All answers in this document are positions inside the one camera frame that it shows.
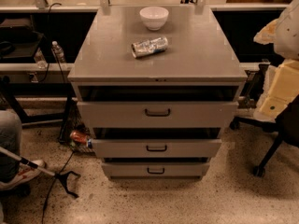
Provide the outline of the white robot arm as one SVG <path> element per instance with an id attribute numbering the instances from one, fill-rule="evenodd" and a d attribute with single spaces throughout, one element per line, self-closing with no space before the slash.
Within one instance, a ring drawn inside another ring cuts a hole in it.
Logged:
<path id="1" fill-rule="evenodd" d="M 292 0 L 253 41 L 272 43 L 274 52 L 283 58 L 266 69 L 263 93 L 253 113 L 257 120 L 272 122 L 299 94 L 299 0 Z"/>

